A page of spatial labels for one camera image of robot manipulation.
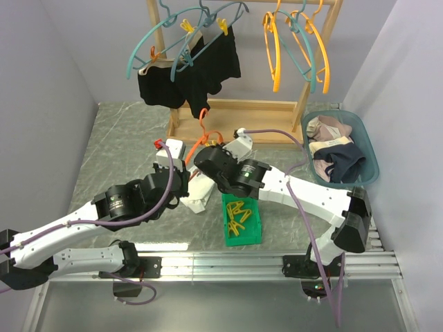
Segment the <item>white underwear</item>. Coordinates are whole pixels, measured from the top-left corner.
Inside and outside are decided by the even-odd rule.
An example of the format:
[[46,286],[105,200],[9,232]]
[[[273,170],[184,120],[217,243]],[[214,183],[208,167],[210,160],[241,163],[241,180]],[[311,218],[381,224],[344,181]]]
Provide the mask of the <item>white underwear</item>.
[[189,196],[183,197],[181,202],[192,212],[198,214],[206,210],[206,204],[215,182],[202,174],[195,166],[192,166],[189,171],[192,177],[188,183]]

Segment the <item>orange clothes hanger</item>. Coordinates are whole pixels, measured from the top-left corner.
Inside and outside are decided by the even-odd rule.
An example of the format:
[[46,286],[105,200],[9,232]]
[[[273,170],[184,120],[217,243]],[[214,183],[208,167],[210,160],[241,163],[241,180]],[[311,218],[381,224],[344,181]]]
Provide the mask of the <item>orange clothes hanger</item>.
[[201,137],[196,141],[196,143],[192,146],[192,148],[190,149],[190,151],[188,152],[186,159],[185,159],[185,164],[188,165],[188,163],[190,162],[193,154],[196,152],[197,148],[201,145],[206,145],[209,141],[209,138],[211,135],[217,135],[217,139],[215,140],[216,143],[221,144],[224,142],[224,137],[222,136],[222,133],[220,131],[217,130],[211,130],[211,131],[207,131],[206,127],[204,125],[204,118],[208,113],[208,109],[207,108],[203,108],[200,111],[199,114],[199,125],[202,128],[202,135]]

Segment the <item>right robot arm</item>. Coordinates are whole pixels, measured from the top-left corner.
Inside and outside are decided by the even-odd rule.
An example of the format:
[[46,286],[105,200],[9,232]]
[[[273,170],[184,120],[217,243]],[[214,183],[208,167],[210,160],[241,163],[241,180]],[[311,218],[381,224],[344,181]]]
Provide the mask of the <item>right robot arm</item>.
[[223,194],[298,209],[310,243],[305,256],[283,258],[285,276],[326,278],[342,265],[340,256],[365,252],[372,208],[362,187],[343,190],[310,183],[258,160],[239,161],[219,145],[202,149],[194,164]]

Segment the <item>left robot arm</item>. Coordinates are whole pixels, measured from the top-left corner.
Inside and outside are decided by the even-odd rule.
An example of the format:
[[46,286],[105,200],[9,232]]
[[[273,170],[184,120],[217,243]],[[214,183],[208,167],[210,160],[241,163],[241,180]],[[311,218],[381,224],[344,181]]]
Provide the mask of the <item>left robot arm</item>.
[[154,166],[154,173],[113,185],[78,210],[29,232],[1,232],[1,281],[15,291],[48,280],[84,272],[113,273],[131,278],[144,270],[134,243],[119,241],[105,248],[74,249],[89,237],[157,220],[188,196],[190,172],[182,167]]

